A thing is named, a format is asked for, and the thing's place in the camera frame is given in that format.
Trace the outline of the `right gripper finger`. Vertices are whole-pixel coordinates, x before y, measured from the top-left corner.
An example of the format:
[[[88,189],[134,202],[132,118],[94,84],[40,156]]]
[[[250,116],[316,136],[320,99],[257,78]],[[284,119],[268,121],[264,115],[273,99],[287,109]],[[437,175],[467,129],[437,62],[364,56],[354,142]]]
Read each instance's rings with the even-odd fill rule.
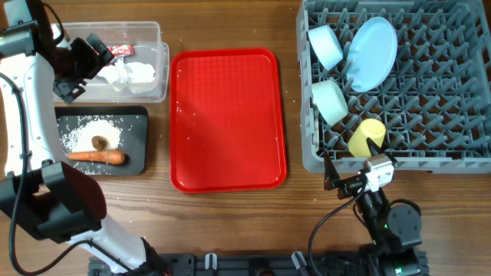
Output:
[[[334,163],[331,160],[327,151],[323,152],[324,165],[325,165],[325,177],[324,177],[324,189],[332,190],[338,187],[340,177],[336,170]]]
[[[393,165],[397,164],[397,160],[388,152],[383,151],[370,137],[366,139],[367,147],[372,157],[384,154]]]

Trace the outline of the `yellow plastic cup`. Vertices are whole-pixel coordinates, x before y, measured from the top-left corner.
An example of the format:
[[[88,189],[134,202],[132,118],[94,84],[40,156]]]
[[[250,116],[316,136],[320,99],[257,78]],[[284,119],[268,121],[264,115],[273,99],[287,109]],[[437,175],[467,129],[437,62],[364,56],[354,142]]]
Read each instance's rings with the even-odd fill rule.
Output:
[[[386,134],[386,126],[379,120],[366,119],[361,122],[348,141],[348,150],[354,157],[370,157],[367,138],[378,146],[382,146]]]

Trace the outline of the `green bowl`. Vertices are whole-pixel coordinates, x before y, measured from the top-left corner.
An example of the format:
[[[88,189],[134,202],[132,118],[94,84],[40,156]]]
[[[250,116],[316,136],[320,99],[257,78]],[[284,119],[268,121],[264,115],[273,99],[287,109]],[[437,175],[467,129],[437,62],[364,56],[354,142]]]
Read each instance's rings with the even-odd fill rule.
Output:
[[[319,113],[331,127],[348,115],[348,104],[334,80],[324,80],[311,86],[312,99]]]

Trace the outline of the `pile of rice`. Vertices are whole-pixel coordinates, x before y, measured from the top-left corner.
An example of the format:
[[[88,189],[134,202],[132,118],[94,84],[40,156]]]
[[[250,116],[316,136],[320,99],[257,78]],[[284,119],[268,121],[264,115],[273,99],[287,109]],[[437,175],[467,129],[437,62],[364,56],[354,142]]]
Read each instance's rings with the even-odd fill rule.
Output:
[[[126,116],[120,115],[71,115],[57,118],[58,132],[63,151],[66,155],[76,152],[96,151],[91,143],[93,136],[102,136],[108,141],[106,150],[119,150],[127,154],[132,125],[125,126]],[[94,163],[70,160],[77,170],[91,176],[122,176],[129,170],[127,156],[123,165]]]

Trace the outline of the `brown food scrap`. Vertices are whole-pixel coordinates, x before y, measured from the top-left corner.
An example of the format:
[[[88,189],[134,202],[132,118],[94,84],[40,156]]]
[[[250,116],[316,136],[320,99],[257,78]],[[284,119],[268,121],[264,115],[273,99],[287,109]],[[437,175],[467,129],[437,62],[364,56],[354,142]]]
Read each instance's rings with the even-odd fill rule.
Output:
[[[96,151],[103,151],[108,148],[108,141],[102,136],[93,136],[91,138],[91,143]]]

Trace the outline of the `large light blue plate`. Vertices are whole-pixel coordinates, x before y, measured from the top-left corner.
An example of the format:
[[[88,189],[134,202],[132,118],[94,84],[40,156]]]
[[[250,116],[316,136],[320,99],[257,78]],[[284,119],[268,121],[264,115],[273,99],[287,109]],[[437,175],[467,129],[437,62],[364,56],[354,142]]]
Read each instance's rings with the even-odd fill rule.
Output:
[[[351,62],[346,77],[351,88],[363,93],[381,85],[394,66],[397,56],[397,34],[383,17],[366,21],[354,36],[348,52]]]

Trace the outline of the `orange carrot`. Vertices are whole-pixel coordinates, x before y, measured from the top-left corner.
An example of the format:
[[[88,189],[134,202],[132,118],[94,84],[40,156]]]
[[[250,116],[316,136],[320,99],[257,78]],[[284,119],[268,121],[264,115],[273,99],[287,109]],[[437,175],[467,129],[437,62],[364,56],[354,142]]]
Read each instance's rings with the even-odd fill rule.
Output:
[[[69,153],[68,159],[94,163],[121,165],[125,162],[125,154],[119,150],[101,150]]]

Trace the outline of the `light blue bowl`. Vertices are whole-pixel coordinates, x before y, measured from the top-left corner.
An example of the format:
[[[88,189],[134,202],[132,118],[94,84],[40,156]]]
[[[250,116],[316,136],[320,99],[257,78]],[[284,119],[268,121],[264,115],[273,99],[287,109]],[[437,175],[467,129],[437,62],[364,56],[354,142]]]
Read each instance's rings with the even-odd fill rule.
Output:
[[[343,59],[344,55],[340,43],[328,25],[309,30],[308,38],[314,53],[325,70],[333,69]]]

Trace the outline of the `white plastic spoon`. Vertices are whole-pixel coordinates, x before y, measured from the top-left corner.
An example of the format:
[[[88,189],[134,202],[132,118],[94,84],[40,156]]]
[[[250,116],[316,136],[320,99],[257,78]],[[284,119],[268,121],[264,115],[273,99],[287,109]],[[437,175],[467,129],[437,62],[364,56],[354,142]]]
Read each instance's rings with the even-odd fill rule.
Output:
[[[313,137],[312,137],[312,142],[315,146],[315,150],[316,151],[319,151],[319,125],[318,125],[318,117],[314,117],[314,125],[313,125],[313,128],[314,128],[314,134],[313,134]]]

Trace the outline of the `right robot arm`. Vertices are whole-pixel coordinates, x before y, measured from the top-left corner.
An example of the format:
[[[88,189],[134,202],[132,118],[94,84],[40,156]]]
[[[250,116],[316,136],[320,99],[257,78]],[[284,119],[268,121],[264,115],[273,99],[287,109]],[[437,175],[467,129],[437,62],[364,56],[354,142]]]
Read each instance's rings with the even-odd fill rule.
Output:
[[[359,249],[361,272],[367,275],[426,275],[426,254],[421,245],[420,207],[408,199],[389,201],[383,187],[393,181],[397,161],[372,139],[366,139],[370,156],[358,174],[341,179],[328,153],[324,153],[324,189],[338,191],[348,201],[326,215],[312,231],[308,253],[312,254],[315,234],[333,215],[352,205],[358,220],[371,237],[371,243]]]

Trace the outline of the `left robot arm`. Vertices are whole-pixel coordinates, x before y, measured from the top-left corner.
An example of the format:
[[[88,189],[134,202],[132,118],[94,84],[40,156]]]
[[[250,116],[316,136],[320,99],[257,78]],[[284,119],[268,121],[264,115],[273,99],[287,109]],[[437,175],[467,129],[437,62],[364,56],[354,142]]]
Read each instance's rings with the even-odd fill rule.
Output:
[[[113,60],[94,34],[62,46],[52,7],[40,0],[6,1],[1,33],[1,93],[8,134],[1,210],[11,219],[8,251],[25,274],[15,249],[16,231],[37,240],[83,248],[115,274],[169,275],[170,266],[149,243],[128,233],[107,213],[104,194],[90,176],[70,166],[63,151],[54,99],[70,103],[88,80]]]

